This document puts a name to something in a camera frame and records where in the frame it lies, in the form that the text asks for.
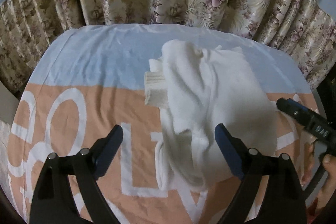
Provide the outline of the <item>person's right hand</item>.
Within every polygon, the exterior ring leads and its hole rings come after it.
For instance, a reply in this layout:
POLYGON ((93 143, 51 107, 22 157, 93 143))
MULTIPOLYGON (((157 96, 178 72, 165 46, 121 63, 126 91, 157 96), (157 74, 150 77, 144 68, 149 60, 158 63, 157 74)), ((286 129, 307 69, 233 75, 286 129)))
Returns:
MULTIPOLYGON (((308 146, 308 154, 306 157, 306 167, 301 179, 301 184, 306 185, 312 177, 313 166, 314 166, 314 143, 308 146)), ((314 214, 319 213, 331 199, 335 188, 335 157, 332 155, 325 155, 322 160, 322 164, 328 173, 327 179, 323 184, 322 188, 319 190, 316 197, 316 206, 314 209, 314 214)))

